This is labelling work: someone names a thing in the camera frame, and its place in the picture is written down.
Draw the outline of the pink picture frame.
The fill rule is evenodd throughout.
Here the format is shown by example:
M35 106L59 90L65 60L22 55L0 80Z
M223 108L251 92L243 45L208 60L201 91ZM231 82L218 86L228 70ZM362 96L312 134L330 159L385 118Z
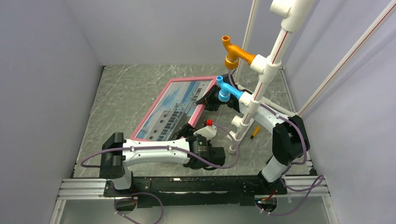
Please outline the pink picture frame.
M172 78L130 138L168 141L185 124L194 127L205 108L196 102L215 84L215 76Z

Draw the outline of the orange handled screwdriver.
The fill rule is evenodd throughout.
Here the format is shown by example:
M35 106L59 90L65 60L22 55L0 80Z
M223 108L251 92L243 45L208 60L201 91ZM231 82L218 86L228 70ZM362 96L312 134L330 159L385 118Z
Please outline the orange handled screwdriver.
M250 142L251 140L253 140L253 139L256 137L256 135L259 133L260 129L261 129L261 127L258 126L258 127L251 133L251 135L250 135L250 137L249 137L249 142Z

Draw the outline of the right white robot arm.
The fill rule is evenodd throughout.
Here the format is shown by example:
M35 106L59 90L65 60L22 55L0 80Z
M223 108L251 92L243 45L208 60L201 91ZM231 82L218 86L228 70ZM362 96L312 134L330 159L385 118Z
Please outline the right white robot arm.
M293 165L304 165L310 143L301 117L288 117L254 99L246 90L232 86L233 80L218 76L216 84L200 99L198 105L204 105L208 111L217 111L221 105L227 105L252 118L272 133L272 156L267 165L259 172L257 187L264 194L270 193L276 186L275 181L288 172Z

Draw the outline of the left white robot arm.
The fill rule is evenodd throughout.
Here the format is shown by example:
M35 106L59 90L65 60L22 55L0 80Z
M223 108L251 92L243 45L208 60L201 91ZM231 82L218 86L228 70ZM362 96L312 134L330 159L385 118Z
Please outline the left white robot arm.
M122 196L128 196L134 190L133 175L128 172L133 165L171 162L193 170L224 166L224 148L210 143L216 133L214 126L193 131L190 125L168 141L125 139L123 133L115 133L102 146L99 176L111 180Z

